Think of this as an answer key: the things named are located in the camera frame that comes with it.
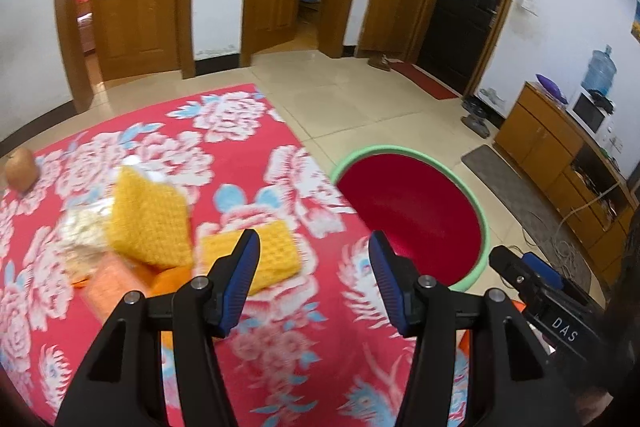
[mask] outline yellow towel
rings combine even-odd
[[[260,261],[249,288],[249,295],[284,281],[300,271],[296,245],[284,221],[274,221],[256,227],[255,231],[260,236]],[[202,240],[202,252],[207,269],[210,269],[220,257],[230,255],[241,235],[242,230],[238,230],[205,237]]]
[[[193,264],[187,203],[174,187],[122,167],[107,238],[113,250],[159,267]]]

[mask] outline red floral tablecloth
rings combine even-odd
[[[0,363],[36,413],[53,422],[100,329],[66,277],[60,217],[103,197],[132,154],[187,194],[196,252],[203,235],[275,219],[295,238],[302,272],[249,298],[216,344],[239,424],[392,426],[414,343],[388,323],[369,231],[252,85],[160,103],[61,140],[38,153],[41,176],[25,197],[2,198]],[[172,352],[162,357],[170,422],[181,425]],[[464,373],[460,358],[450,425],[464,414]]]

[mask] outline metal bolt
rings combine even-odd
[[[138,291],[130,291],[124,294],[124,301],[127,304],[135,304],[136,302],[138,302],[140,300],[140,296],[142,294]]]
[[[498,288],[491,288],[489,290],[489,298],[493,302],[502,302],[504,301],[504,292],[502,290],[498,290]]]
[[[418,277],[418,284],[423,288],[435,288],[437,283],[436,278],[431,275],[420,275]]]
[[[203,290],[209,284],[209,279],[204,275],[198,275],[191,279],[191,287],[196,290]]]

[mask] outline black door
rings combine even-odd
[[[462,93],[500,0],[437,0],[416,64]]]

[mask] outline blue water bottle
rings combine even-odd
[[[602,96],[607,96],[613,76],[616,74],[616,66],[611,60],[611,46],[607,46],[603,52],[596,50],[593,52],[587,74],[584,75],[582,87],[586,90],[595,89]]]

